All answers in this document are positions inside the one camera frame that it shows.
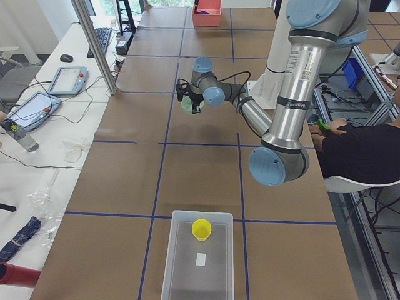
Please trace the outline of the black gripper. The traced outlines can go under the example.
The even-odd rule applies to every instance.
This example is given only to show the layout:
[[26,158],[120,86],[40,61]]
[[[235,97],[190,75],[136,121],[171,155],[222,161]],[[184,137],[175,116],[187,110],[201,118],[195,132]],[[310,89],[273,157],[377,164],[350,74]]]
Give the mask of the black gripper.
[[200,113],[202,108],[202,102],[204,101],[202,91],[196,86],[190,86],[189,97],[192,102],[192,113],[193,114]]

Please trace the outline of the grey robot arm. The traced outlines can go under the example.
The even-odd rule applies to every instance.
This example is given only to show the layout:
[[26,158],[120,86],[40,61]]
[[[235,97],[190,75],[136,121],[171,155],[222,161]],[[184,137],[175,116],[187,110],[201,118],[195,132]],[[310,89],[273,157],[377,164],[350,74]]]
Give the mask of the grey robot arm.
[[215,107],[231,103],[261,138],[249,158],[253,178],[278,186],[300,178],[309,156],[300,143],[306,113],[326,52],[362,43],[368,31],[369,1],[284,1],[274,33],[275,59],[280,65],[276,90],[265,94],[275,104],[268,115],[242,84],[225,83],[213,73],[213,63],[199,57],[191,80],[176,86],[178,98],[188,96],[192,112],[201,103]]

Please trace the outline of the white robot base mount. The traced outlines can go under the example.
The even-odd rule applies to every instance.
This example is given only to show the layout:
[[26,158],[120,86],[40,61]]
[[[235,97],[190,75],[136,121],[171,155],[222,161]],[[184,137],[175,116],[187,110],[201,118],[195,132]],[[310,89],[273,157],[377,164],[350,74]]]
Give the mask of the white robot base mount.
[[288,2],[288,0],[283,0],[281,4],[265,72],[257,81],[249,81],[247,84],[249,94],[263,109],[276,107],[288,64],[291,51],[291,43],[288,40],[291,27],[286,16]]

